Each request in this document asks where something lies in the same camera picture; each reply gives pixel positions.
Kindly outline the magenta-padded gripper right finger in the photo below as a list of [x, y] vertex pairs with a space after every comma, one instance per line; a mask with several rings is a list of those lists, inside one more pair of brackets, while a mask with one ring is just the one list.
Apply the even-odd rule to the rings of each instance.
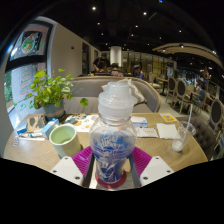
[[129, 157], [135, 188], [143, 187], [173, 173], [171, 167], [160, 157], [150, 156], [135, 147]]

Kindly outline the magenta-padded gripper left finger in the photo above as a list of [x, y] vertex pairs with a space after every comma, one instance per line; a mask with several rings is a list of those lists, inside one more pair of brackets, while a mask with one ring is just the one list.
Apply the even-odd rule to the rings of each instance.
[[90, 146], [73, 157], [64, 156], [50, 172], [78, 186], [92, 189], [97, 187], [94, 156]]

